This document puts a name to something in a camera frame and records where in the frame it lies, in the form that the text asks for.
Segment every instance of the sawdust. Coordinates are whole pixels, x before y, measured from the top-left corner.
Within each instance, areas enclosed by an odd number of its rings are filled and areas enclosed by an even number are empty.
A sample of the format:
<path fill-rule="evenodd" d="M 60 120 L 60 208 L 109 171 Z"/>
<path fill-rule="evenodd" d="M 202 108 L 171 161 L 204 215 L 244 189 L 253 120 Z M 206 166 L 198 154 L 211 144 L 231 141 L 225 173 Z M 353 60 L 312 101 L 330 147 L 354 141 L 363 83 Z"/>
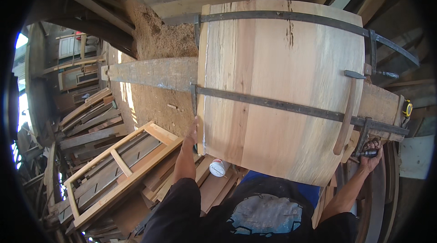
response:
<path fill-rule="evenodd" d="M 132 35 L 138 60 L 198 56 L 194 24 L 167 26 L 150 7 L 133 0 L 127 0 L 125 6 L 135 24 Z"/>
<path fill-rule="evenodd" d="M 193 24 L 167 26 L 147 6 L 133 0 L 128 0 L 125 6 L 135 24 L 132 35 L 138 60 L 198 56 Z M 126 54 L 121 54 L 119 58 L 118 50 L 109 44 L 107 52 L 109 65 L 135 61 Z M 183 137 L 193 121 L 189 93 L 114 81 L 110 85 L 128 131 L 153 120 L 162 128 Z"/>

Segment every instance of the black t-shirt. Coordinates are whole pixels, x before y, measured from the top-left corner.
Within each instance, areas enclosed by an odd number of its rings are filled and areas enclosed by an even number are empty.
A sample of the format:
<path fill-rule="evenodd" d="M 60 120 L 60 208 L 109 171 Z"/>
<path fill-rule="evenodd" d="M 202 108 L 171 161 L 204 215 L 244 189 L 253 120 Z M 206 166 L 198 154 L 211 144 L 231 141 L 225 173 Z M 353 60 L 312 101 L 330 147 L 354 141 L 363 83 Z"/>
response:
<path fill-rule="evenodd" d="M 180 179 L 147 223 L 148 242 L 354 242 L 357 221 L 352 213 L 330 217 L 313 229 L 314 207 L 295 183 L 257 177 L 241 183 L 221 205 L 200 217 L 200 190 Z"/>

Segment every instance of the forearm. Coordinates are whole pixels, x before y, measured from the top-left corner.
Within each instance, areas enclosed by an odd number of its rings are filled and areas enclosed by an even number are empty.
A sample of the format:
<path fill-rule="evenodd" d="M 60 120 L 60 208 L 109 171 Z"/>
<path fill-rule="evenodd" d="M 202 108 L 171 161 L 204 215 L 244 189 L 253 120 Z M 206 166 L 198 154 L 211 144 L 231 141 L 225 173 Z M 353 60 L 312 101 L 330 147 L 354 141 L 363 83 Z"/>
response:
<path fill-rule="evenodd" d="M 364 166 L 360 166 L 349 182 L 341 188 L 325 207 L 320 217 L 320 223 L 331 216 L 349 212 L 368 175 L 369 171 Z"/>
<path fill-rule="evenodd" d="M 196 166 L 193 160 L 194 141 L 184 138 L 173 172 L 173 183 L 184 177 L 196 178 Z"/>

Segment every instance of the metal clamp bar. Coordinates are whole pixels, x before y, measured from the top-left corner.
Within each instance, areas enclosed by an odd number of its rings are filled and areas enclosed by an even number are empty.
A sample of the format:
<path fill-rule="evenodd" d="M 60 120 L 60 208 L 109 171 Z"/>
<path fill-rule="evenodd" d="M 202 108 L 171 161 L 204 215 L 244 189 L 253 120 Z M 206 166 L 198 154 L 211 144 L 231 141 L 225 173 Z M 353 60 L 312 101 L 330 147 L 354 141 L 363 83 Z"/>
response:
<path fill-rule="evenodd" d="M 191 85 L 191 94 L 192 94 L 192 98 L 193 98 L 193 105 L 194 105 L 194 102 L 197 102 L 197 94 L 203 94 L 205 96 L 212 96 L 212 97 L 218 97 L 218 98 L 223 98 L 223 99 L 229 99 L 229 100 L 239 101 L 239 102 L 248 103 L 248 104 L 256 104 L 256 105 L 261 105 L 264 107 L 281 109 L 281 110 L 285 110 L 285 111 L 295 112 L 295 113 L 309 115 L 309 116 L 318 117 L 318 118 L 324 118 L 324 119 L 328 119 L 328 120 L 335 120 L 335 121 L 339 121 L 339 122 L 342 122 L 343 117 L 344 117 L 344 114 L 339 113 L 339 112 L 319 109 L 319 108 L 315 108 L 315 107 L 309 107 L 309 106 L 300 105 L 300 104 L 293 104 L 293 103 L 283 102 L 283 101 L 274 100 L 274 99 L 262 98 L 262 97 L 247 95 L 247 94 L 241 94 L 241 93 L 236 93 L 236 92 L 229 92 L 229 91 L 223 91 L 223 90 L 217 90 L 217 89 L 211 89 L 211 88 L 198 87 L 197 85 Z M 366 122 L 366 120 L 363 118 L 352 116 L 352 119 L 351 119 L 352 125 L 364 126 L 365 122 Z M 393 133 L 393 134 L 405 136 L 405 135 L 408 135 L 408 132 L 409 132 L 408 129 L 394 126 L 394 125 L 380 123 L 377 121 L 372 121 L 371 119 L 370 119 L 369 124 L 370 124 L 369 125 L 370 128 L 372 128 L 372 129 L 376 129 L 379 131 L 385 131 L 385 132 L 389 132 L 389 133 Z"/>
<path fill-rule="evenodd" d="M 374 30 L 369 30 L 370 34 L 370 64 L 372 66 L 372 74 L 376 74 L 376 33 Z"/>
<path fill-rule="evenodd" d="M 333 18 L 319 16 L 314 14 L 307 13 L 295 13 L 295 12 L 283 12 L 283 11 L 271 11 L 271 10 L 248 10 L 248 11 L 238 11 L 231 13 L 216 13 L 210 15 L 196 15 L 194 18 L 194 36 L 196 38 L 196 44 L 198 45 L 198 37 L 200 36 L 200 23 L 203 22 L 212 22 L 212 21 L 220 21 L 220 20 L 235 20 L 235 19 L 282 19 L 282 20 L 293 20 L 293 21 L 301 21 L 301 22 L 309 22 L 320 24 L 328 27 L 335 27 L 338 29 L 342 29 L 344 31 L 352 32 L 363 37 L 370 37 L 370 30 L 366 30 L 362 27 L 358 27 L 351 23 L 343 22 L 340 20 L 336 20 Z M 399 52 L 404 55 L 408 60 L 412 61 L 414 65 L 419 66 L 419 60 L 393 43 L 387 38 L 380 36 L 379 34 L 374 34 L 374 40 Z M 372 74 L 376 72 L 376 43 L 374 46 L 374 63 L 372 63 Z"/>
<path fill-rule="evenodd" d="M 361 128 L 360 138 L 358 139 L 357 147 L 355 147 L 355 151 L 353 155 L 356 156 L 363 149 L 364 143 L 366 142 L 367 135 L 369 134 L 369 130 L 372 126 L 372 118 L 366 117 L 366 121 L 364 122 L 364 126 Z"/>

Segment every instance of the graphic print on shirt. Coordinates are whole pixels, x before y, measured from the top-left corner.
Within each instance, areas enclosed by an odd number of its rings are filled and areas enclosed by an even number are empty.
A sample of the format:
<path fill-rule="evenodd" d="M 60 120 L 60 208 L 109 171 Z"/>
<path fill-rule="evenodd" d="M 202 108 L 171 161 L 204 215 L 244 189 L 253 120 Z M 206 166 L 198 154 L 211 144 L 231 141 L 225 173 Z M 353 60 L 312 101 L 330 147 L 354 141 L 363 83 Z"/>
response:
<path fill-rule="evenodd" d="M 286 197 L 258 194 L 238 203 L 226 222 L 231 222 L 234 234 L 258 234 L 265 237 L 273 233 L 289 233 L 302 221 L 302 206 Z"/>

